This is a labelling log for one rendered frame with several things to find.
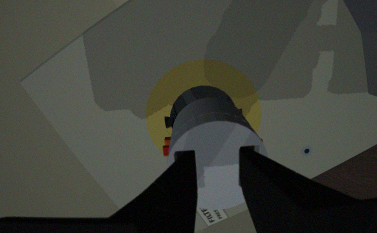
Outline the grey cylinder with two slots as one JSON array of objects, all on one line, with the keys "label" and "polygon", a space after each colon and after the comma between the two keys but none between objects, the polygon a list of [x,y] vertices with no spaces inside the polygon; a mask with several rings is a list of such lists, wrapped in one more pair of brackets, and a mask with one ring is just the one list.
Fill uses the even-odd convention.
[{"label": "grey cylinder with two slots", "polygon": [[242,113],[227,100],[201,98],[177,115],[163,146],[167,168],[185,151],[194,150],[197,207],[231,208],[245,202],[240,183],[239,148],[247,146],[268,158],[263,140]]}]

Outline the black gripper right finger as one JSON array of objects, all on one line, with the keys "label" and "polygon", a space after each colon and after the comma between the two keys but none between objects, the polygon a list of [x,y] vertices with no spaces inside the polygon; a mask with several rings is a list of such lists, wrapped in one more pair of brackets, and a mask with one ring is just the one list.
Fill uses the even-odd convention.
[{"label": "black gripper right finger", "polygon": [[377,233],[377,197],[356,199],[239,148],[242,192],[257,233]]}]

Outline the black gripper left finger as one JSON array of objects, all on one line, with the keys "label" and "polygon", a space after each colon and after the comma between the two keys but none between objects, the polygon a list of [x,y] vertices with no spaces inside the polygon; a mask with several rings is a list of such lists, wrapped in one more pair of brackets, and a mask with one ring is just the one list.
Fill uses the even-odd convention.
[{"label": "black gripper left finger", "polygon": [[195,151],[185,151],[110,217],[1,217],[0,233],[195,233]]}]

